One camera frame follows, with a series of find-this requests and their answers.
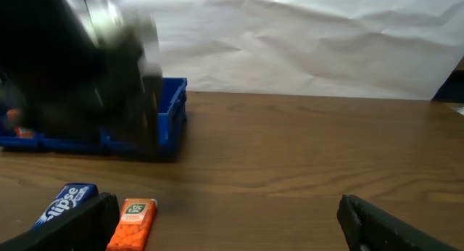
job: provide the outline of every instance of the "orange object in blue crate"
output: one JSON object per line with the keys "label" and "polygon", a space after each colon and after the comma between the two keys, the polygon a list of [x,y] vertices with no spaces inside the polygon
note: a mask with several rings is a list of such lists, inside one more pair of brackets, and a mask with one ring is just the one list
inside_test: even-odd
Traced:
{"label": "orange object in blue crate", "polygon": [[[158,109],[159,155],[169,156],[177,152],[181,131],[186,122],[186,78],[164,78],[161,103]],[[16,118],[18,111],[3,112],[9,118]],[[0,131],[0,146],[7,149],[30,149],[45,152],[78,152],[78,153],[135,153],[143,154],[143,150],[125,141],[114,141],[103,130],[97,144],[89,144],[69,139],[48,138],[42,133],[17,127],[16,133]]]}

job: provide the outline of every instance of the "wrinkled paper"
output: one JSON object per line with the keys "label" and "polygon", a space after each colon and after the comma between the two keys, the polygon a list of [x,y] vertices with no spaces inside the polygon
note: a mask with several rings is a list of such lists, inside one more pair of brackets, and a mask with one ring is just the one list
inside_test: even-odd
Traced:
{"label": "wrinkled paper", "polygon": [[114,2],[194,91],[431,99],[464,55],[464,0]]}

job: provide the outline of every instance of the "orange tic tac box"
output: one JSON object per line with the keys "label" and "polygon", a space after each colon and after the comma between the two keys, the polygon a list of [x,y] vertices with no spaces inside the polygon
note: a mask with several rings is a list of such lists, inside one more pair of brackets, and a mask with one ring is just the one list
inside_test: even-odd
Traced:
{"label": "orange tic tac box", "polygon": [[154,199],[126,199],[115,234],[107,251],[142,251],[152,227],[157,202]]}

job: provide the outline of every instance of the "wooden table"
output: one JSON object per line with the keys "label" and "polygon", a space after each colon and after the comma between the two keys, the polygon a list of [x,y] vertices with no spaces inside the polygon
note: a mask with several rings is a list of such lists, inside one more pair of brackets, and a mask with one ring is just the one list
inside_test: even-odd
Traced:
{"label": "wooden table", "polygon": [[147,250],[347,250],[356,194],[464,249],[464,117],[430,102],[188,94],[176,163],[0,154],[0,241],[67,182],[159,201]]}

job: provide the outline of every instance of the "blue eclipse gum pack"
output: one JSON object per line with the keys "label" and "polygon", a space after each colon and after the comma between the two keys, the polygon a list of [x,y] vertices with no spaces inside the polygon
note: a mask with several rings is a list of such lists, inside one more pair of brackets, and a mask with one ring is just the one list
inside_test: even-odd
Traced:
{"label": "blue eclipse gum pack", "polygon": [[33,228],[61,215],[62,213],[77,207],[88,199],[99,194],[99,190],[94,184],[69,183],[55,197],[49,207],[43,212],[41,217],[34,224]]}

